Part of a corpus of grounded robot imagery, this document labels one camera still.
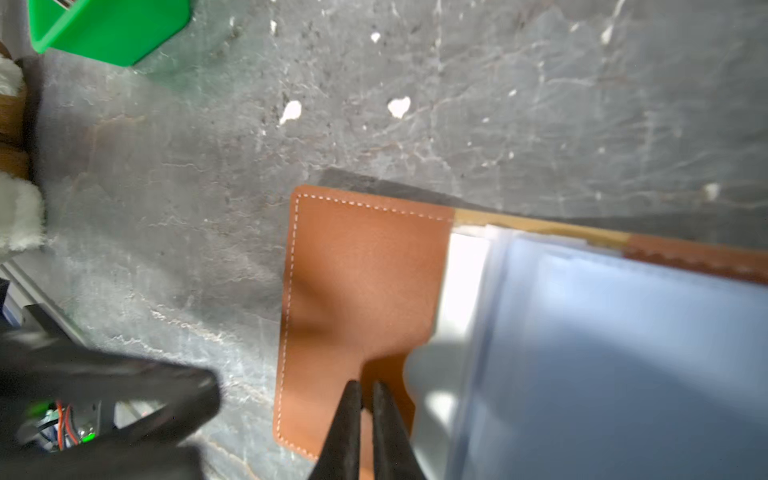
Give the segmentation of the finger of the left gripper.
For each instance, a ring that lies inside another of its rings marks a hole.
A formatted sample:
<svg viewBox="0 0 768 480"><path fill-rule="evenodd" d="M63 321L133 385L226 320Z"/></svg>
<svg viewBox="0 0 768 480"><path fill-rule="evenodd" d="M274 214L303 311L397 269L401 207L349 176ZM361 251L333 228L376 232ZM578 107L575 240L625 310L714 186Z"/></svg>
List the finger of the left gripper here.
<svg viewBox="0 0 768 480"><path fill-rule="evenodd" d="M4 479L202 479L192 436L219 412L208 369L1 334Z"/></svg>

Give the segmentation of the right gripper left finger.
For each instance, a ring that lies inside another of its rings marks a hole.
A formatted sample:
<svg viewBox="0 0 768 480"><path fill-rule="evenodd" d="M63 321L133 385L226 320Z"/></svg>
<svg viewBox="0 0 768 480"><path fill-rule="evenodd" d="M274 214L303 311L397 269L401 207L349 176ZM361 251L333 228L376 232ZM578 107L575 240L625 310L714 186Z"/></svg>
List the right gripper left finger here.
<svg viewBox="0 0 768 480"><path fill-rule="evenodd" d="M309 480L358 480L360 475L362 388L358 381L345 385Z"/></svg>

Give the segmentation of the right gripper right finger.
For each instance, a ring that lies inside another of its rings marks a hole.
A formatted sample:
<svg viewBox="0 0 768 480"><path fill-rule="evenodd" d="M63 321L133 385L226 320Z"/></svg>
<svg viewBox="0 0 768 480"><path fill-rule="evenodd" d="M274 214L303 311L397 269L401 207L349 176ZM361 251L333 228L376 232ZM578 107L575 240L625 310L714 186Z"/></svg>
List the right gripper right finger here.
<svg viewBox="0 0 768 480"><path fill-rule="evenodd" d="M404 420L385 383L374 383L372 406L374 478L425 480Z"/></svg>

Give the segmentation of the brown leather card holder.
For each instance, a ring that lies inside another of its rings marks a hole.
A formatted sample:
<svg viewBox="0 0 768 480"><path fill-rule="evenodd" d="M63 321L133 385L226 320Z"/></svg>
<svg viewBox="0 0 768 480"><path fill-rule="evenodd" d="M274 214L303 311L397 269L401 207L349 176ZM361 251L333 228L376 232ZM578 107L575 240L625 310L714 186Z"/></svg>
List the brown leather card holder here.
<svg viewBox="0 0 768 480"><path fill-rule="evenodd" d="M273 435L383 382L426 479L763 479L767 254L304 185Z"/></svg>

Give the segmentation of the green plastic card tray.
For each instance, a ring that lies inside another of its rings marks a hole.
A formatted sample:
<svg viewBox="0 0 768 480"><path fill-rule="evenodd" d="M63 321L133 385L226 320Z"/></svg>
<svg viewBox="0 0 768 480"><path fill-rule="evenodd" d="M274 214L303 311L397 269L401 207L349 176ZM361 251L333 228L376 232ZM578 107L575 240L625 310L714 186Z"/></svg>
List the green plastic card tray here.
<svg viewBox="0 0 768 480"><path fill-rule="evenodd" d="M27 3L33 49L130 67L180 32L189 0L79 0Z"/></svg>

